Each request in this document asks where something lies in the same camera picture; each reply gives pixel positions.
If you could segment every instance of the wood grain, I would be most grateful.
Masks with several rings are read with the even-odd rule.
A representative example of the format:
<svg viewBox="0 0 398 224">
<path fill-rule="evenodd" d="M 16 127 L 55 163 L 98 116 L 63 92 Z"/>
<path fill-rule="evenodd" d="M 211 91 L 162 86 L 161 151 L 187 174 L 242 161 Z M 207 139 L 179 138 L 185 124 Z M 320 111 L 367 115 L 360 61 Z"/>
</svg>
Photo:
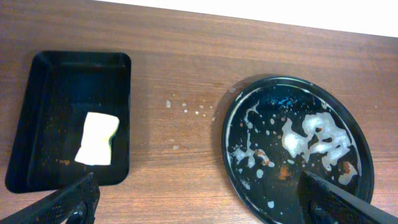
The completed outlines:
<svg viewBox="0 0 398 224">
<path fill-rule="evenodd" d="M 314 82 L 348 108 L 371 148 L 372 204 L 398 216 L 398 39 L 93 1 L 0 6 L 1 180 L 33 56 L 125 52 L 131 170 L 100 188 L 96 223 L 259 222 L 226 175 L 221 125 L 229 102 L 264 74 Z M 1 184 L 0 218 L 49 193 L 12 194 Z"/>
</svg>

